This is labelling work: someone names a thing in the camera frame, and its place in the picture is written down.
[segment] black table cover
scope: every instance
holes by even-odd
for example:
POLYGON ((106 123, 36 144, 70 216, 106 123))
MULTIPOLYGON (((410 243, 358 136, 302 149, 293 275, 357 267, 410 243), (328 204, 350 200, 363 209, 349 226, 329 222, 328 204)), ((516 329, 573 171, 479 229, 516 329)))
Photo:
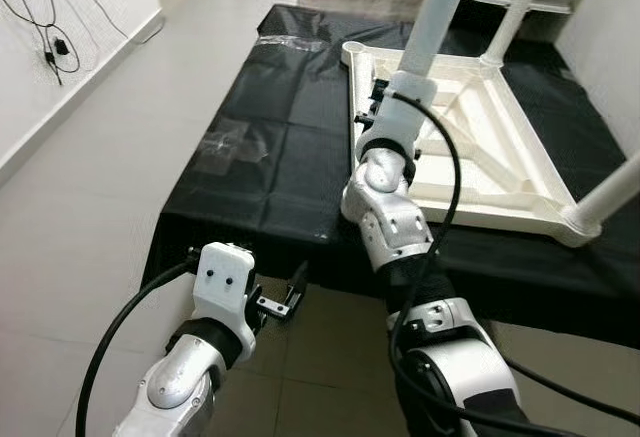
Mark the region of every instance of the black table cover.
MULTIPOLYGON (((257 271, 379 295, 357 229, 340 216, 350 174, 343 42, 402 49, 410 24, 277 5, 159 217, 144 282, 212 241, 249 247, 257 271)), ((448 32, 442 53, 477 56, 490 37, 448 32)), ((552 45, 515 41, 503 73, 574 198, 623 161, 552 45)), ((441 254, 478 317, 639 347, 640 206, 569 249, 537 235, 454 227, 441 254)))

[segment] white wall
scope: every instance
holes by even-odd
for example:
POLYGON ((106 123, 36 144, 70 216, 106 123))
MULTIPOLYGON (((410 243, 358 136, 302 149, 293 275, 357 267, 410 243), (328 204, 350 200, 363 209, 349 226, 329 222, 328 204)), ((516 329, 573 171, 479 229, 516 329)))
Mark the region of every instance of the white wall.
POLYGON ((627 156, 640 151, 640 0, 582 0, 556 46, 627 156))
MULTIPOLYGON (((20 0, 8 1, 26 15, 20 0)), ((50 22, 49 0, 27 1, 36 21, 50 22)), ((127 40, 109 25, 92 0, 54 1, 58 25, 69 34, 81 61, 80 72, 62 74, 62 87, 44 62, 42 42, 33 26, 19 21, 0 2, 0 166, 127 40)), ((99 1, 128 35, 157 16, 160 9, 158 0, 99 1)), ((71 56, 57 59, 61 67, 75 64, 71 56)))

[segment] tile floor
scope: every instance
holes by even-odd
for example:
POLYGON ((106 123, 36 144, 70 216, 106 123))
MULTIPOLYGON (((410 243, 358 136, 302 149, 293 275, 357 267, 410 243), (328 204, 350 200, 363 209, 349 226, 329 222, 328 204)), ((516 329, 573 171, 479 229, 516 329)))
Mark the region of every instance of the tile floor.
MULTIPOLYGON (((0 437, 71 436, 102 332, 139 285, 158 212, 275 2, 162 0, 165 30, 138 49, 0 189, 0 437)), ((275 292, 282 282, 269 281, 275 292)), ((135 382, 189 313, 192 280, 150 296, 101 368, 90 436, 111 435, 135 382)), ((381 303, 312 287, 296 320, 234 369, 211 436, 406 435, 381 303)), ((638 353, 498 325, 503 348, 579 391, 640 408, 638 353)), ((521 380, 537 422, 587 435, 636 429, 521 380)))

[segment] gray floor tile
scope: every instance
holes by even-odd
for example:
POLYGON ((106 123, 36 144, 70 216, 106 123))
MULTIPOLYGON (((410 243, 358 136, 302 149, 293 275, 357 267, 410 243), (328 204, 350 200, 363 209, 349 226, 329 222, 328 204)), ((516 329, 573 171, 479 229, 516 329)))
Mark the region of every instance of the gray floor tile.
POLYGON ((0 331, 0 435, 55 436, 91 346, 0 331))
POLYGON ((348 389, 284 381, 275 437, 402 437, 395 399, 348 389))
POLYGON ((232 370, 218 393, 208 437, 272 437, 282 381, 232 370))
POLYGON ((139 285, 156 216, 72 192, 0 190, 0 328, 96 343, 139 285))
MULTIPOLYGON (((75 369, 80 382, 82 382, 93 350, 92 347, 86 362, 75 369)), ((116 426, 131 410, 138 390, 138 382, 160 358, 161 356, 154 354, 138 354, 119 350, 107 352, 98 371, 89 400, 87 435, 108 437, 113 434, 116 426)), ((77 390, 73 405, 69 409, 58 437, 73 437, 75 435, 79 387, 77 390)))
MULTIPOLYGON (((494 323, 505 355, 589 397, 640 412, 640 352, 539 329, 494 323)), ((582 435, 638 437, 638 429, 568 400, 515 373, 525 412, 536 423, 582 435)))
POLYGON ((285 377, 393 395, 381 301, 309 286, 291 325, 285 377))
POLYGON ((135 200, 158 212, 206 125, 172 119, 168 109, 162 114, 98 97, 94 94, 81 107, 90 117, 74 114, 14 178, 37 189, 135 200))

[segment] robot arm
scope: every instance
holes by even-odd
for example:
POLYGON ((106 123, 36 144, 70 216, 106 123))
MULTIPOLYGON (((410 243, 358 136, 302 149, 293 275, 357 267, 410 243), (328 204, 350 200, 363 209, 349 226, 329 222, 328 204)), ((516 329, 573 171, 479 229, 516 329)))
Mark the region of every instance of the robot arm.
MULTIPOLYGON (((373 269, 385 284, 390 332, 420 279, 400 333, 401 365, 439 399, 526 422, 513 375, 466 300, 456 297, 437 263, 429 275, 420 275, 433 238, 421 209, 407 195, 404 169, 405 158, 399 153, 369 150, 342 201, 343 215, 359 225, 373 269)), ((465 437, 496 435, 489 427, 433 412, 402 379, 397 379, 396 388, 412 436, 450 435, 447 431, 465 437)))
POLYGON ((133 408, 114 436, 204 435, 227 371, 253 355, 267 315, 288 320, 304 295, 304 265, 284 304, 261 295, 253 268, 253 257, 244 249, 222 243, 203 247, 192 318, 174 333, 167 356, 139 382, 133 408))

